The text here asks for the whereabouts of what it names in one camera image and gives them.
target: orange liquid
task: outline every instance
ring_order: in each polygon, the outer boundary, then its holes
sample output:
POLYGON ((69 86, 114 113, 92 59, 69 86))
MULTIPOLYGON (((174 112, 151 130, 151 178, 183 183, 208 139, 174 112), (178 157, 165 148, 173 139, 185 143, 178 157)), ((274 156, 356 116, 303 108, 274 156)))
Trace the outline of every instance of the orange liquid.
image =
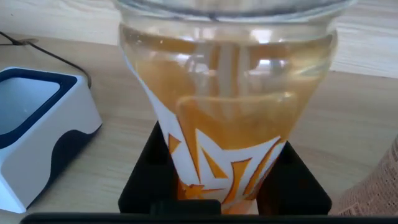
MULTIPOLYGON (((120 37, 139 77, 177 116, 199 178, 201 146, 195 130, 224 151, 245 149, 277 137, 277 143, 286 141, 326 75, 336 48, 335 33, 313 40, 266 44, 247 41, 250 38, 244 34, 231 38, 215 35, 195 42, 121 25, 120 37)), ((264 178, 259 176, 260 168, 271 151, 253 173, 243 198, 255 199, 251 192, 256 194, 260 185, 254 180, 264 178)), ((241 178, 245 169, 242 162, 232 164, 234 178, 241 178)), ((216 178, 225 176, 213 167, 216 178)), ((234 181, 223 204, 237 197, 238 185, 239 181, 234 181)), ((244 204, 224 212, 244 213, 244 204)))

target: white device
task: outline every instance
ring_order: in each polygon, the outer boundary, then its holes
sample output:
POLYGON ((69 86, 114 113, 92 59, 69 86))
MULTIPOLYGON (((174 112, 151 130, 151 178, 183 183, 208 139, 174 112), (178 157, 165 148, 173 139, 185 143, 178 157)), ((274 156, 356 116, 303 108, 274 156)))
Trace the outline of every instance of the white device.
POLYGON ((26 212, 101 125, 83 77, 1 71, 0 209, 26 212))

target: wooden table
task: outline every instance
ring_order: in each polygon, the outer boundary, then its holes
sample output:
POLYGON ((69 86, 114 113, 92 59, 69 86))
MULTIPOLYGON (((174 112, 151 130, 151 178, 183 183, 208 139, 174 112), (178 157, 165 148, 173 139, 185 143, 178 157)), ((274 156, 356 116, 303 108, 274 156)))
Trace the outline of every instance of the wooden table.
MULTIPOLYGON (((29 213, 118 212, 118 197, 155 124, 149 100, 115 46, 44 38, 38 45, 92 74, 104 125, 29 213)), ((0 70, 9 66, 78 73, 32 47, 0 47, 0 70)), ((290 141, 332 197, 363 178, 398 133, 397 95, 398 79, 333 71, 314 94, 290 141)), ((0 211, 0 222, 23 216, 0 211)))

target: glass rim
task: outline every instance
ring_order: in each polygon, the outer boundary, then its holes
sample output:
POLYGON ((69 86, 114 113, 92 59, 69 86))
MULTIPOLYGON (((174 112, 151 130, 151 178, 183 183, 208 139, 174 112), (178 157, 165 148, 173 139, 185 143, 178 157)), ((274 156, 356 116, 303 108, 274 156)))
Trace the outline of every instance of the glass rim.
MULTIPOLYGON (((266 3, 269 0, 257 0, 266 3)), ((300 19, 303 17, 316 17, 341 11, 354 4, 357 0, 290 0, 286 4, 277 4, 275 7, 252 7, 246 10, 214 10, 195 9, 193 7, 181 7, 153 0, 116 0, 123 7, 131 7, 142 11, 168 14, 174 19, 184 17, 202 17, 210 21, 222 21, 230 19, 262 18, 261 21, 284 21, 300 19)))

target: blue trim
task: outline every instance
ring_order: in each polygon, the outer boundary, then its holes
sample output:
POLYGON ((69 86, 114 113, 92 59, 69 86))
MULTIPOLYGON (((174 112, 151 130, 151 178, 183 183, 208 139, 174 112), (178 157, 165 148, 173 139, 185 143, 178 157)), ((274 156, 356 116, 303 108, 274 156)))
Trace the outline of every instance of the blue trim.
POLYGON ((60 89, 51 96, 37 111, 29 116, 20 126, 6 134, 0 134, 0 150, 14 144, 31 128, 43 115, 53 107, 77 82, 77 78, 69 75, 62 75, 52 72, 41 72, 27 70, 23 68, 11 68, 0 72, 0 82, 10 78, 28 78, 55 82, 60 85, 60 89))

